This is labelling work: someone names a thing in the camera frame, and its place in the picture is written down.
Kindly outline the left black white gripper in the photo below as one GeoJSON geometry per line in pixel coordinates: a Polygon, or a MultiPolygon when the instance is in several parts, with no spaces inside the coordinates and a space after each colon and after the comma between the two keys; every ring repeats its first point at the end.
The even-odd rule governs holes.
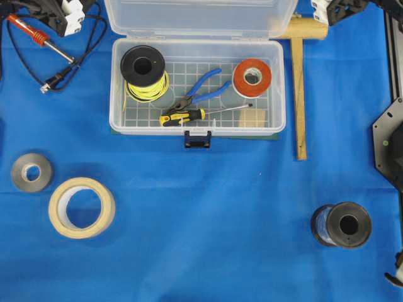
{"type": "Polygon", "coordinates": [[[60,37],[81,30],[85,18],[84,1],[30,1],[31,15],[53,29],[60,37]]]}

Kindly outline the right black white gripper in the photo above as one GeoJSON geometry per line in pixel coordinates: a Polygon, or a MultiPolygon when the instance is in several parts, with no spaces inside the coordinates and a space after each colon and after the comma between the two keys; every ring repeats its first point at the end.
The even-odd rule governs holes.
{"type": "Polygon", "coordinates": [[[362,12],[367,2],[362,0],[311,0],[314,19],[328,26],[362,12]]]}

